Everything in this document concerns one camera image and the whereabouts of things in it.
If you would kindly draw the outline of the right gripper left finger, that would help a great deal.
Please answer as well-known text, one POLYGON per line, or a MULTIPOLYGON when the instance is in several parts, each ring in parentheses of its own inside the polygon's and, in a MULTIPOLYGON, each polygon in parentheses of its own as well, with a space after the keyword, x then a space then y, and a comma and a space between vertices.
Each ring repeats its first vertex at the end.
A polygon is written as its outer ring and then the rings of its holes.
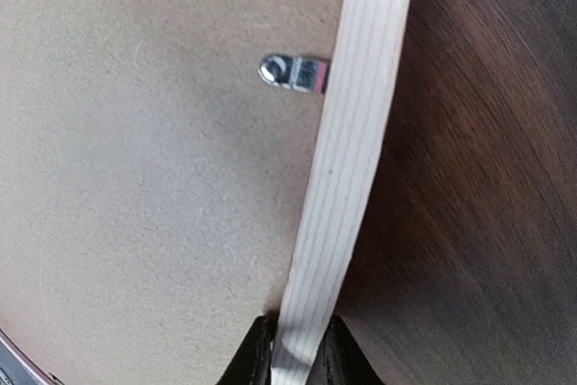
POLYGON ((252 323, 218 385, 270 385, 271 348, 275 322, 258 316, 252 323))

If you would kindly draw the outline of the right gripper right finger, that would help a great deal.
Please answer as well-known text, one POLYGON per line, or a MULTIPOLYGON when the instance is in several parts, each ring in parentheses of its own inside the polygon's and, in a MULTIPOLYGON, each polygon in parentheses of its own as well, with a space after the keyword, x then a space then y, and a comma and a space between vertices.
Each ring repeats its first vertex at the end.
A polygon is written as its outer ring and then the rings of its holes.
POLYGON ((337 315, 329 326, 306 385, 384 385, 345 322, 337 315))

